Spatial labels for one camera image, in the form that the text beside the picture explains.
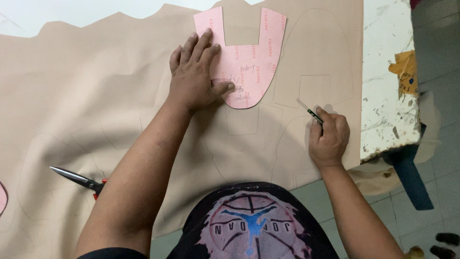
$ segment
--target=jumpman logo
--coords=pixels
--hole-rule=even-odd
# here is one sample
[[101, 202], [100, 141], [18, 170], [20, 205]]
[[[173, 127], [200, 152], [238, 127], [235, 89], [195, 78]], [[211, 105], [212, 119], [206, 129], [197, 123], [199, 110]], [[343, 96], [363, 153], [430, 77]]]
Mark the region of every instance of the jumpman logo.
[[237, 212], [230, 212], [228, 210], [224, 210], [223, 212], [221, 212], [221, 214], [227, 213], [230, 215], [241, 217], [247, 222], [247, 229], [249, 229], [249, 248], [246, 250], [246, 255], [252, 255], [254, 253], [254, 250], [252, 247], [253, 236], [260, 235], [260, 230], [262, 229], [267, 219], [264, 218], [264, 220], [260, 224], [257, 224], [257, 220], [259, 219], [260, 216], [264, 215], [265, 213], [275, 208], [276, 208], [275, 206], [271, 206], [270, 208], [264, 209], [263, 211], [260, 211], [254, 215], [246, 215], [246, 214], [237, 213]]

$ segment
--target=masking tape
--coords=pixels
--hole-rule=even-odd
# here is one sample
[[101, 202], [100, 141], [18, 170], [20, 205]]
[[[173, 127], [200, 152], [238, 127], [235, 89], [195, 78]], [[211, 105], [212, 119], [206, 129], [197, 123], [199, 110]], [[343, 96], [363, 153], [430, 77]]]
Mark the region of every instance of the masking tape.
[[388, 70], [397, 74], [399, 79], [399, 94], [419, 95], [419, 81], [417, 79], [417, 60], [415, 51], [395, 54], [396, 64], [391, 64]]

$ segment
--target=paint-stained table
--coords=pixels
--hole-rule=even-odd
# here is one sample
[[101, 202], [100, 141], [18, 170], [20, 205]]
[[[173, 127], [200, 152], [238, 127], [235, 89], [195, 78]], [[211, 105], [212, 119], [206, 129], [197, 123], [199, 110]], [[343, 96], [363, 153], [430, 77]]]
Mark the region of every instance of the paint-stained table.
[[[152, 15], [163, 3], [207, 10], [215, 0], [16, 0], [2, 4], [0, 34], [32, 37], [50, 21], [85, 26], [116, 12], [136, 18]], [[249, 0], [250, 4], [260, 2]], [[409, 0], [364, 0], [361, 161], [420, 140], [417, 97], [398, 93], [388, 71], [395, 54], [414, 50]]]

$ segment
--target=pencil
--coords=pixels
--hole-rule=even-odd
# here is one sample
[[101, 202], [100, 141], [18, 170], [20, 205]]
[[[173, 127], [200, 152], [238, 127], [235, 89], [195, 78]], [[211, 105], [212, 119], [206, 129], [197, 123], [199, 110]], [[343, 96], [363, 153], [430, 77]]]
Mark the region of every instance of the pencil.
[[318, 115], [316, 115], [312, 110], [308, 109], [307, 112], [310, 113], [313, 116], [313, 118], [315, 118], [320, 124], [323, 123], [322, 119], [318, 117]]

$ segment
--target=right hand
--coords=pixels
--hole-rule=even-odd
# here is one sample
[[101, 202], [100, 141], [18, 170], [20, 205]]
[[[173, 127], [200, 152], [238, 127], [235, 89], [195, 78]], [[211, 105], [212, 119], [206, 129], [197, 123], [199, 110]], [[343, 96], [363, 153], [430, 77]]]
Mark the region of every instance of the right hand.
[[308, 152], [318, 169], [342, 166], [342, 156], [350, 138], [350, 128], [345, 116], [329, 114], [321, 107], [316, 114], [323, 120], [321, 125], [314, 119], [310, 127]]

